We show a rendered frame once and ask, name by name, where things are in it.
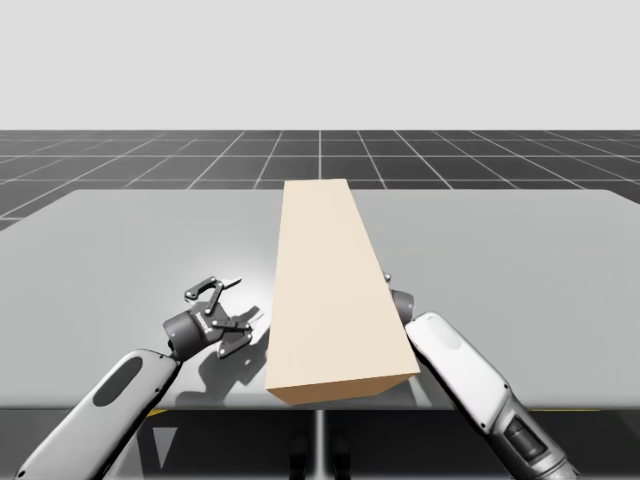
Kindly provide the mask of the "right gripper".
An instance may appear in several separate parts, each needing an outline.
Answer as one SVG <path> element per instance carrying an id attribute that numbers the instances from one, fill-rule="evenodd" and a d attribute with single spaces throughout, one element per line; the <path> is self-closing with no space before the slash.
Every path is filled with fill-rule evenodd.
<path id="1" fill-rule="evenodd" d="M 413 319 L 414 315 L 414 297 L 404 291 L 395 290 L 391 285 L 392 275 L 383 273 L 385 283 L 390 291 L 392 300 L 398 312 L 399 318 L 403 325 L 406 325 Z"/>

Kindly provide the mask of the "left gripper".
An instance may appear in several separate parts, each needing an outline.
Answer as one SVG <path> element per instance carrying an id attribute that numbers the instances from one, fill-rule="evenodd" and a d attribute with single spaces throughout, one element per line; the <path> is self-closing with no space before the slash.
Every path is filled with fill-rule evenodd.
<path id="1" fill-rule="evenodd" d="M 242 314 L 229 316 L 218 304 L 222 292 L 241 281 L 241 277 L 228 280 L 209 276 L 184 292 L 184 300 L 191 306 L 163 323 L 174 359 L 187 361 L 218 341 L 218 358 L 225 359 L 252 342 L 256 323 L 264 312 L 254 306 Z M 209 290 L 212 291 L 209 300 L 198 302 Z"/>

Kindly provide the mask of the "tall board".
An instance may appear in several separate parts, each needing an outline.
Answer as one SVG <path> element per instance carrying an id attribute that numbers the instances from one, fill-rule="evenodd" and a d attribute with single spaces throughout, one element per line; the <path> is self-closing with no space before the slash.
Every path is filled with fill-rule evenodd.
<path id="1" fill-rule="evenodd" d="M 266 390 L 321 403 L 377 395 L 418 372 L 347 181 L 286 182 Z"/>

